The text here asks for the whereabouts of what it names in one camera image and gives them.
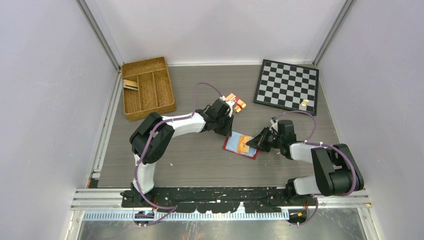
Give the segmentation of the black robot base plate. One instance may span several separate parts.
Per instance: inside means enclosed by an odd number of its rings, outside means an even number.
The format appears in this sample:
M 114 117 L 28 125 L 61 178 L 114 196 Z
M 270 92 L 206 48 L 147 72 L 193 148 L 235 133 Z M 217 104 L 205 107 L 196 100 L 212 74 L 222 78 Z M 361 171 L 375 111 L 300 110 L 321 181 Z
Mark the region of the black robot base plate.
M 284 188 L 261 187 L 154 187 L 140 194 L 134 186 L 120 193 L 124 208 L 152 207 L 160 213 L 276 213 L 281 207 L 299 206 L 311 210 L 316 200 L 311 195 L 289 193 Z

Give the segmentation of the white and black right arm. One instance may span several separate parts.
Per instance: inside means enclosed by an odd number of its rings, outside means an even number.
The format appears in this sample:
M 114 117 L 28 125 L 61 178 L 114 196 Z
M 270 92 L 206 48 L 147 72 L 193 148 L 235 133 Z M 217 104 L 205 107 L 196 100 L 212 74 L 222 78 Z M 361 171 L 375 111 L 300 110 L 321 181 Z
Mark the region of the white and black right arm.
M 312 175 L 287 181 L 285 198 L 291 205 L 299 205 L 306 195 L 347 196 L 364 188 L 364 178 L 346 144 L 299 141 L 291 120 L 274 121 L 246 145 L 267 153 L 278 149 L 289 160 L 312 164 Z

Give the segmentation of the red leather card holder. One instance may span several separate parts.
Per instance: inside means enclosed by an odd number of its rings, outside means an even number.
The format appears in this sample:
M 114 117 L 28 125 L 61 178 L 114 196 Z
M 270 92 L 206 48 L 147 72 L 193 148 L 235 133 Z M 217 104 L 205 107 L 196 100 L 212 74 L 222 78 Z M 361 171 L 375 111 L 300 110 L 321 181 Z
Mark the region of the red leather card holder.
M 249 135 L 241 134 L 233 131 L 228 136 L 222 146 L 222 149 L 236 155 L 255 160 L 259 151 L 247 145 L 247 142 L 253 138 Z

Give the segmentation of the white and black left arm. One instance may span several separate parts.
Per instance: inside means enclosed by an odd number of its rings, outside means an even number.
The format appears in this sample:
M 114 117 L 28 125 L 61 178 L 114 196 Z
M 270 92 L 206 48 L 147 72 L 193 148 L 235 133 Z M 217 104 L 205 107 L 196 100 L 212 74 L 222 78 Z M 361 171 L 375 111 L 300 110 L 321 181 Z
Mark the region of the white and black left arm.
M 170 141 L 181 135 L 213 131 L 218 135 L 232 135 L 233 110 L 236 103 L 218 98 L 204 109 L 179 116 L 150 113 L 131 135 L 129 142 L 134 155 L 135 171 L 132 185 L 134 200 L 141 207 L 153 202 L 156 162 L 164 155 Z

